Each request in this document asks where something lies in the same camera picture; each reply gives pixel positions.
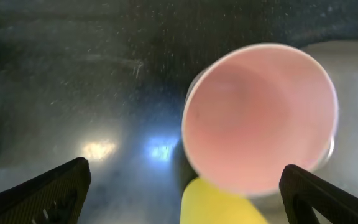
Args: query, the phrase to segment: metal sink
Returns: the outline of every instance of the metal sink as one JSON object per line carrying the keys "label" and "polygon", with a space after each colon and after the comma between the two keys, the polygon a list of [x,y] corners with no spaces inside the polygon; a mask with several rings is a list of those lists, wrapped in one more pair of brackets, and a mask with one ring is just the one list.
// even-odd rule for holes
{"label": "metal sink", "polygon": [[[327,70],[339,98],[335,149],[327,164],[315,174],[358,197],[358,42],[324,42],[302,50]],[[288,223],[279,195],[252,201],[270,223]]]}

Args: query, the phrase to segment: stainless steel surface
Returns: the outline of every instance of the stainless steel surface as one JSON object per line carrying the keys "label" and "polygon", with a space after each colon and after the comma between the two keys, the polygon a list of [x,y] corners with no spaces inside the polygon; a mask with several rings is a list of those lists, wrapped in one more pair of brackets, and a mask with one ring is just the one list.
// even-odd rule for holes
{"label": "stainless steel surface", "polygon": [[[358,42],[325,42],[303,50],[327,70],[339,98],[335,150],[315,174],[358,197]],[[279,195],[254,203],[271,223],[288,223]]]}
{"label": "stainless steel surface", "polygon": [[[358,197],[358,42],[327,42],[304,50],[331,76],[340,106],[335,150],[316,174]],[[153,86],[159,82],[142,70],[135,78],[138,66],[100,58],[47,65],[28,59],[8,66],[7,74],[32,76],[23,76],[21,84],[0,80],[5,111],[0,114],[0,148],[7,149],[0,153],[0,191],[85,156],[92,183],[79,223],[178,223],[183,188],[195,176],[180,141],[185,96],[173,97],[163,88],[139,93],[142,79]],[[100,76],[89,76],[90,67],[101,69]],[[137,82],[111,75],[117,67]],[[86,92],[80,91],[83,86],[70,86],[78,77],[90,83]],[[44,82],[48,87],[35,85]],[[53,93],[44,95],[49,90]],[[287,222],[279,195],[253,201],[271,223]]]}

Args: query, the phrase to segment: dark glossy surface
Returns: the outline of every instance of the dark glossy surface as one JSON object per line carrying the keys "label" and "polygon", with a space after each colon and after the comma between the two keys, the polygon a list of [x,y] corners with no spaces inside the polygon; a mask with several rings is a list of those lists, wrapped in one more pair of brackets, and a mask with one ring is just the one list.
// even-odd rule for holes
{"label": "dark glossy surface", "polygon": [[178,223],[188,85],[258,42],[358,39],[358,1],[0,0],[0,191],[90,160],[80,223]]}

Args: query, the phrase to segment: pink cup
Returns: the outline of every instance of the pink cup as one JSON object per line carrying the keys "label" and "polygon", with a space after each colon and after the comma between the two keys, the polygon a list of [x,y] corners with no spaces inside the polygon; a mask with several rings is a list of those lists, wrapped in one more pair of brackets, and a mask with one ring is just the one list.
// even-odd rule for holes
{"label": "pink cup", "polygon": [[315,59],[257,44],[227,54],[193,81],[183,143],[204,179],[235,194],[267,195],[278,190],[286,165],[313,170],[325,159],[337,119],[334,86]]}

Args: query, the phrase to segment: black granite surface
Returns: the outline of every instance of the black granite surface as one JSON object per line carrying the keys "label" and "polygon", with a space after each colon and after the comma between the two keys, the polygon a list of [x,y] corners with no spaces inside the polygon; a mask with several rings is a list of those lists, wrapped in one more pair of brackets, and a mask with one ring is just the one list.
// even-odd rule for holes
{"label": "black granite surface", "polygon": [[80,222],[178,223],[192,79],[245,45],[326,40],[358,40],[358,0],[0,0],[0,168],[107,139]]}

